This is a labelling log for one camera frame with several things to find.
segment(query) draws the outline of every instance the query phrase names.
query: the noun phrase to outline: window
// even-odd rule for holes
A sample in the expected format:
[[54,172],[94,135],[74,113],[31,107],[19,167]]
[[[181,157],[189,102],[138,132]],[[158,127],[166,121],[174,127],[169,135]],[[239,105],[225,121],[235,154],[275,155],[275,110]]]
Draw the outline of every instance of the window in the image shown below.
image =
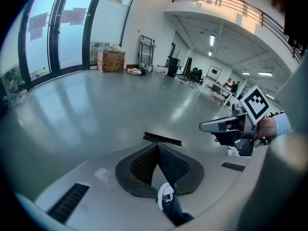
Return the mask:
[[27,22],[26,58],[31,80],[50,73],[47,57],[48,22],[54,0],[34,0]]
[[90,64],[97,63],[97,51],[110,43],[120,44],[131,0],[99,0],[90,38]]
[[60,68],[82,64],[84,21],[91,0],[66,0],[59,35]]

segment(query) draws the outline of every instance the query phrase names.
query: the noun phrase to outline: ceiling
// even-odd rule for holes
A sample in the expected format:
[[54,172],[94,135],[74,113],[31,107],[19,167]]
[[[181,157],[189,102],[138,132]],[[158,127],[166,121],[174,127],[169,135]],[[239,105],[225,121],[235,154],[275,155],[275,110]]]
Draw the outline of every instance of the ceiling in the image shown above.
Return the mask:
[[[257,36],[236,24],[206,14],[172,12],[169,16],[176,22],[177,31],[194,50],[212,57],[233,68],[265,93],[275,96],[279,88],[291,75],[281,58]],[[210,35],[215,35],[214,46],[210,46]],[[273,77],[261,76],[258,72],[271,72]]]

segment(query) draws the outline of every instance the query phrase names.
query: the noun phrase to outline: column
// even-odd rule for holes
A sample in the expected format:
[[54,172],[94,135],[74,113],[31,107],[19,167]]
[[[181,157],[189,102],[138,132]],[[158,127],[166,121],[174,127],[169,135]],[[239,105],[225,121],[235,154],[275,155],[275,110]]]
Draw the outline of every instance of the column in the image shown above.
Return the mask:
[[241,85],[239,86],[239,88],[238,88],[238,90],[236,92],[236,96],[235,96],[236,98],[238,98],[240,96],[240,94],[242,93],[242,91],[243,91],[243,89],[244,89],[246,84],[247,84],[247,79],[245,79],[244,82],[241,83]]

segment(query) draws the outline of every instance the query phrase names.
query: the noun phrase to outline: black mesh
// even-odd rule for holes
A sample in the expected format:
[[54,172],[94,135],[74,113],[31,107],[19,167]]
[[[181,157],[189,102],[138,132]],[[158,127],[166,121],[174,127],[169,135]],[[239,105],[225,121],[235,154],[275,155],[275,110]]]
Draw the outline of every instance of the black mesh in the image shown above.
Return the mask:
[[170,185],[188,173],[189,165],[167,150],[160,148],[158,165]]
[[156,198],[157,190],[151,184],[157,164],[178,195],[192,193],[204,176],[202,165],[195,159],[162,143],[152,143],[122,159],[115,168],[116,179],[134,196]]
[[129,167],[132,175],[138,180],[151,185],[153,172],[157,165],[157,158],[158,153],[156,147],[136,158]]

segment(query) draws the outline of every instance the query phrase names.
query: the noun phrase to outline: glass wall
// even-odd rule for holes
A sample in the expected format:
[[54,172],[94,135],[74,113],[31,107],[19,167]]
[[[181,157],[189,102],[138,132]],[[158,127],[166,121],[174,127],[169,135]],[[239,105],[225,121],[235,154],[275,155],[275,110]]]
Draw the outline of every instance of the glass wall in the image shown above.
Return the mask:
[[84,22],[91,0],[66,0],[59,35],[60,68],[82,64]]
[[97,63],[97,51],[110,43],[119,44],[131,0],[99,0],[90,38],[90,64]]
[[23,12],[10,28],[0,51],[0,117],[25,93],[18,62],[18,31]]
[[34,0],[26,30],[26,58],[31,80],[50,73],[48,22],[54,0]]

